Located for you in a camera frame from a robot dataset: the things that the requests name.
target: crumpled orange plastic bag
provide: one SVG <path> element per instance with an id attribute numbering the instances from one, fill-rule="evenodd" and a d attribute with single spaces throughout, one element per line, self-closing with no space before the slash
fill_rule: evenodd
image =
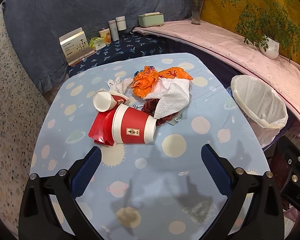
<path id="1" fill-rule="evenodd" d="M 144 98 L 150 93 L 152 87 L 158 81 L 158 72 L 154 67 L 145 66 L 145 69 L 139 72 L 133 79 L 133 93 L 141 98 Z"/>
<path id="2" fill-rule="evenodd" d="M 190 76 L 183 68 L 180 67 L 171 67 L 166 70 L 162 70 L 158 73 L 160 78 L 184 78 L 188 80 L 193 80 L 192 76 Z"/>

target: dark red scrunchie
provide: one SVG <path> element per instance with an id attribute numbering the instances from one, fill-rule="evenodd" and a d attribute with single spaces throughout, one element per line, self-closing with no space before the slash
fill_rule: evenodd
<path id="1" fill-rule="evenodd" d="M 143 105 L 143 108 L 141 109 L 142 112 L 145 112 L 151 116 L 154 116 L 154 111 L 157 107 L 157 104 L 159 102 L 159 99 L 149 99 L 147 100 L 144 105 Z M 159 125 L 162 125 L 163 123 L 165 123 L 166 121 L 170 121 L 172 120 L 173 116 L 175 115 L 176 113 L 174 114 L 170 114 L 168 116 L 165 116 L 165 117 L 162 117 L 160 119 L 157 119 L 157 122 L 155 123 L 156 126 L 159 126 Z"/>

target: trash bin liner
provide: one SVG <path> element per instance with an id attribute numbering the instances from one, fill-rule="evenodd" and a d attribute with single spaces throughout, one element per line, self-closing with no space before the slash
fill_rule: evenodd
<path id="1" fill-rule="evenodd" d="M 287 108 L 277 92 L 262 80 L 247 75 L 234 76 L 231 90 L 261 147 L 270 144 L 288 119 Z"/>

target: green leaves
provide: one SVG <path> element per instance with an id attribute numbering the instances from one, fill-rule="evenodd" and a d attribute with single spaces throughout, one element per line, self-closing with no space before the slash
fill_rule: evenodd
<path id="1" fill-rule="evenodd" d="M 266 37 L 269 37 L 280 43 L 289 59 L 298 52 L 300 44 L 300 22 L 294 23 L 286 10 L 286 6 L 293 3 L 293 0 L 284 0 L 282 6 L 276 0 L 246 0 L 245 3 L 242 0 L 221 0 L 223 7 L 226 4 L 235 8 L 239 4 L 244 6 L 235 27 L 237 33 L 244 36 L 244 43 L 250 42 L 266 50 Z"/>

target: crumpled tissue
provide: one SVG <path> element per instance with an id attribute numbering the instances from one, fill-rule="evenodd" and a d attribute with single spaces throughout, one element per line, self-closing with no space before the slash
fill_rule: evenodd
<path id="1" fill-rule="evenodd" d="M 162 78 L 157 81 L 151 92 L 144 99 L 160 99 L 154 111 L 154 118 L 160 119 L 174 114 L 190 102 L 188 79 Z"/>
<path id="2" fill-rule="evenodd" d="M 110 88 L 109 91 L 114 91 L 124 95 L 127 89 L 130 87 L 132 81 L 132 78 L 126 78 L 121 82 L 120 77 L 118 77 L 115 81 L 109 79 L 107 83 Z"/>

